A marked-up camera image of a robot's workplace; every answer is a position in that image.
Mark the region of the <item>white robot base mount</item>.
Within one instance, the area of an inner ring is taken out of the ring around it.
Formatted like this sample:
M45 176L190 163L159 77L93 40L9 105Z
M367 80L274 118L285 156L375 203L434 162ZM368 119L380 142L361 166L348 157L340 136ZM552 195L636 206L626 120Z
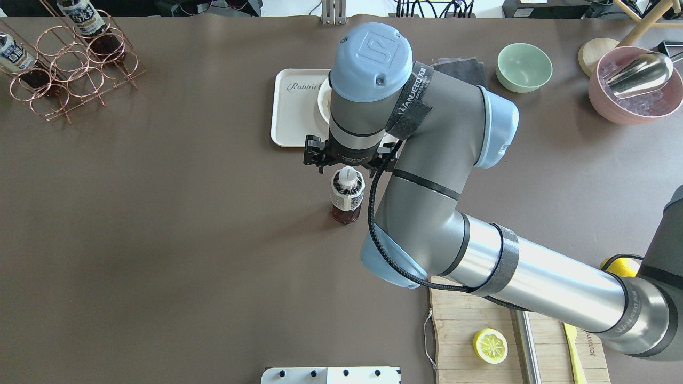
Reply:
M391 366L272 367L261 383L402 383L402 371Z

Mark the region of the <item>gray robot arm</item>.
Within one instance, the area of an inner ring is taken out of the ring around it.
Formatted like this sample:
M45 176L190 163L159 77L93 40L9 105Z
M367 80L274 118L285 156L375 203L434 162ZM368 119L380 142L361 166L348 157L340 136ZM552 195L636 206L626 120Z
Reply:
M436 42L393 22L337 28L329 139L306 163L379 167L363 263L398 286L442 276L681 360L681 107L605 107L560 43L578 22L504 22Z

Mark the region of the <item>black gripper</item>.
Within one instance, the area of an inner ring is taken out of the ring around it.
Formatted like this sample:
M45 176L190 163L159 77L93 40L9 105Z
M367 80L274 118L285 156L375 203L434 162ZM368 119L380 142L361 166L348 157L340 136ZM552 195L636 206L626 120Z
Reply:
M371 175L375 175L380 170L393 172L399 158L398 151L398 142L379 143L371 148L356 150L342 146L332 136L322 141L317 136L308 134L304 145L303 163L318 167L320 173L323 173L325 167L341 163L350 167L365 168Z

